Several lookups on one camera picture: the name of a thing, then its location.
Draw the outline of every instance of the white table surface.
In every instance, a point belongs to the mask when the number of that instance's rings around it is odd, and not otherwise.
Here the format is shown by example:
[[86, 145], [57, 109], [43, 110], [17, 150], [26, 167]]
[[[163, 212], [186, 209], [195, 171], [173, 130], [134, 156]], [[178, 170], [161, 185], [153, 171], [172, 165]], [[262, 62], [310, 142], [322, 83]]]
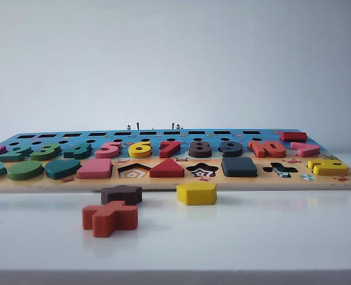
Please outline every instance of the white table surface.
[[109, 238], [81, 227], [93, 204], [0, 194], [0, 284], [351, 284], [351, 191], [144, 192], [138, 229]]

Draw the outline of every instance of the red triangle piece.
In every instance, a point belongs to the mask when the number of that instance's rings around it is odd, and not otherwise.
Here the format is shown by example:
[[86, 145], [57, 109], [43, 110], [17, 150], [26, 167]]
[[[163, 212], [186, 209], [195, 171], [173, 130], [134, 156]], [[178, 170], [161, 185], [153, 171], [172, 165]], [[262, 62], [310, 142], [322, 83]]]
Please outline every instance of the red triangle piece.
[[185, 170], [172, 159], [166, 159], [149, 171], [150, 177], [184, 177]]

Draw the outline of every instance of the yellow puzzle piece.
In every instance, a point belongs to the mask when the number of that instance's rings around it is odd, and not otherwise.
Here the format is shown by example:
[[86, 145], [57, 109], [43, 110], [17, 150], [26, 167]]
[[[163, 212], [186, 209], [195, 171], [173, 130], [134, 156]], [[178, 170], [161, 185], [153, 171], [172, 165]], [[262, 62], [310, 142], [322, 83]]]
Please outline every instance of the yellow puzzle piece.
[[176, 196], [186, 205], [213, 205], [217, 198], [216, 184], [189, 182], [176, 186]]
[[348, 166], [337, 159], [310, 159], [308, 168], [315, 175], [347, 175]]

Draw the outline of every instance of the gray wall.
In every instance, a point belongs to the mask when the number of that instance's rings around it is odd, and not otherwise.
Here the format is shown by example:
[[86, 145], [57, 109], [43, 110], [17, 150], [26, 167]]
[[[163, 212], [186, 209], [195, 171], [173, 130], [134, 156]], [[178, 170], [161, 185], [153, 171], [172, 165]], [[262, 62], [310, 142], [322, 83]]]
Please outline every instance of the gray wall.
[[351, 1], [0, 0], [0, 142], [137, 121], [351, 151]]

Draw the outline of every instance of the rectangular slot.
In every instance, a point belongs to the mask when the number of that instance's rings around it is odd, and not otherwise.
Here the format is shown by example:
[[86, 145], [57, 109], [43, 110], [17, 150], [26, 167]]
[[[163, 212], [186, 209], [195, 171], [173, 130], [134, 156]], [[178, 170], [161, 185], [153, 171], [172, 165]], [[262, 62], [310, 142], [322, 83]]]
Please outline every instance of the rectangular slot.
[[18, 138], [33, 138], [35, 135], [20, 135]]
[[92, 132], [91, 134], [89, 134], [89, 137], [101, 137], [103, 135], [106, 135], [106, 132]]
[[205, 131], [189, 131], [189, 135], [204, 135]]
[[81, 134], [65, 134], [63, 137], [79, 137]]
[[116, 132], [114, 135], [131, 135], [131, 132]]
[[259, 131], [242, 131], [245, 135], [261, 135]]
[[215, 135], [230, 135], [230, 131], [213, 131]]
[[157, 132], [140, 132], [140, 135], [156, 135]]
[[163, 132], [164, 135], [180, 135], [181, 132]]
[[39, 138], [53, 138], [56, 134], [49, 134], [49, 135], [40, 135]]

